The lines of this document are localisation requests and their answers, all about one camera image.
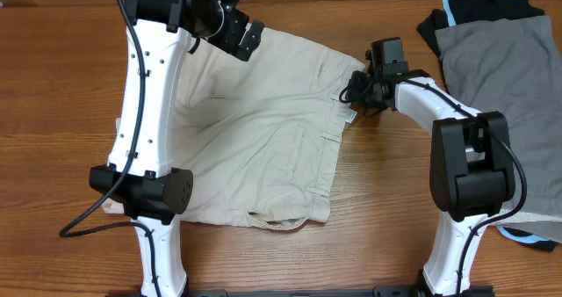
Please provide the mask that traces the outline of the beige shorts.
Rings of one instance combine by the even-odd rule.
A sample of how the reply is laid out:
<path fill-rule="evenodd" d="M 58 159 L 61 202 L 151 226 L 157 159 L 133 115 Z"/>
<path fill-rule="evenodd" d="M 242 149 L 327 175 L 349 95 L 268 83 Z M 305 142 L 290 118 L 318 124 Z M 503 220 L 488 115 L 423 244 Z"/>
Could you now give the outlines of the beige shorts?
<path fill-rule="evenodd" d="M 327 221 L 348 105 L 363 64 L 270 28 L 248 62 L 200 41 L 185 57 L 172 126 L 194 187 L 182 220 L 291 230 Z"/>

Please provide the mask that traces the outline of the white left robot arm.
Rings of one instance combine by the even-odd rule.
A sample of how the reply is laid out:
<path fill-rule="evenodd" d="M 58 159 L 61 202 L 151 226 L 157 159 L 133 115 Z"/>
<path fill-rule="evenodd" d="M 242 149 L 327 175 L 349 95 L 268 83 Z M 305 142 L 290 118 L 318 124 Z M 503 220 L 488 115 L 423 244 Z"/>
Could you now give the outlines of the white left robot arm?
<path fill-rule="evenodd" d="M 177 86 L 185 57 L 205 40 L 246 62 L 264 25 L 250 21 L 240 0 L 117 0 L 126 23 L 126 86 L 117 137 L 106 163 L 90 171 L 90 187 L 122 206 L 140 245 L 140 296 L 185 296 L 179 216 L 193 174 L 172 162 Z"/>

